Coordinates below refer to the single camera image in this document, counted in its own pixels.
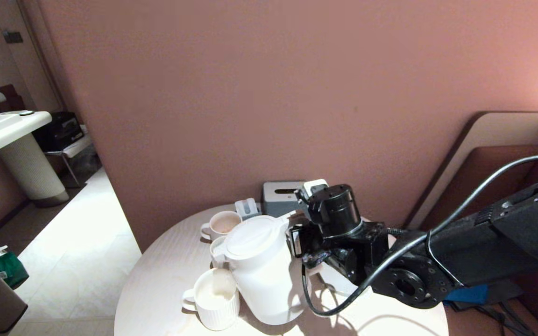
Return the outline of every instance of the sink pedestal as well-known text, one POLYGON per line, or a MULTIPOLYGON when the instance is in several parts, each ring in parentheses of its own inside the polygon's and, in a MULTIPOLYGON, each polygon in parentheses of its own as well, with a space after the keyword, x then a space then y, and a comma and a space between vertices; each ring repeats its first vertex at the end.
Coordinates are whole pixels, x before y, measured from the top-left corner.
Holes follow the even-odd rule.
POLYGON ((0 157, 24 193, 39 208, 69 200, 66 188, 31 133, 0 149, 0 157))

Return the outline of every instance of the blue object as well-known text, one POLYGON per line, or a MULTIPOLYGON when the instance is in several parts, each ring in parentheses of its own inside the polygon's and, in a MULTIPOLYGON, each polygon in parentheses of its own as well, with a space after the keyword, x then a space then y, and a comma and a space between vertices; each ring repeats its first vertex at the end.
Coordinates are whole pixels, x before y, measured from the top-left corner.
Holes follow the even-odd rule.
POLYGON ((451 292, 445 301, 467 302, 473 304, 485 304, 489 285, 478 285, 470 288, 456 289, 451 292))

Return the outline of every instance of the white kettle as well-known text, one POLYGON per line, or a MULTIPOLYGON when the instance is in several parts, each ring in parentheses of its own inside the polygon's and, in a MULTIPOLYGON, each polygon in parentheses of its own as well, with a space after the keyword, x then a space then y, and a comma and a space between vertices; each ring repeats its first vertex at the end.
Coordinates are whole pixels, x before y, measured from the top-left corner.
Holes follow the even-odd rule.
POLYGON ((290 215, 244 221, 228 234, 223 249, 250 311, 269 325, 288 323, 306 307, 301 264, 286 242, 290 215))

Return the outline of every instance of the round table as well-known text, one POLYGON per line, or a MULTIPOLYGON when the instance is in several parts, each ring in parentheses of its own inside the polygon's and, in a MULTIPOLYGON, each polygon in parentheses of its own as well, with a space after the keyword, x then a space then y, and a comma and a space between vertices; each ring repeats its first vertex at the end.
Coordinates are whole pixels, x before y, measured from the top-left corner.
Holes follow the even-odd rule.
MULTIPOLYGON (((346 310, 329 318, 306 309, 294 321, 270 326, 260 323, 241 297, 240 319, 223 331, 206 329, 196 313, 182 309, 182 293, 192 288, 210 268, 209 242, 200 226, 233 205, 218 206, 192 215, 160 236, 136 263, 122 289, 115 312, 115 336, 226 335, 436 335, 448 336, 442 304, 421 310, 369 289, 346 310)), ((312 277, 316 304, 333 308, 345 300, 312 277)))

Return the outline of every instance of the white floor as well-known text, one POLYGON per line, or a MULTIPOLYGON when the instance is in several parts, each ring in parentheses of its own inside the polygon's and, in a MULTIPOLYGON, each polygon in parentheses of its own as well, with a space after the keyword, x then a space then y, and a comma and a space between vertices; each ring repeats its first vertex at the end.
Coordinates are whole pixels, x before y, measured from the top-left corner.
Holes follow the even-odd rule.
POLYGON ((141 253, 104 170, 19 255, 28 310, 14 336, 112 336, 120 292, 141 253))

